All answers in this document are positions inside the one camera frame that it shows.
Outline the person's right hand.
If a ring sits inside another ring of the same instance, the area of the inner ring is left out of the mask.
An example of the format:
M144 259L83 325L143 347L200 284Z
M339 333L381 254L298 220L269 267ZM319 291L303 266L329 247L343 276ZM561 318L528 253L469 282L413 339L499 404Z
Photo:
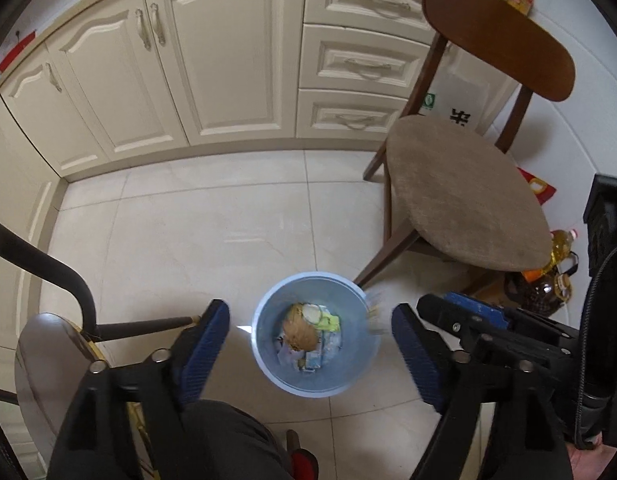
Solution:
M597 434L592 444L593 448L589 450L579 450L573 444L567 443L574 480L596 480L617 452L617 448L603 443L602 434Z

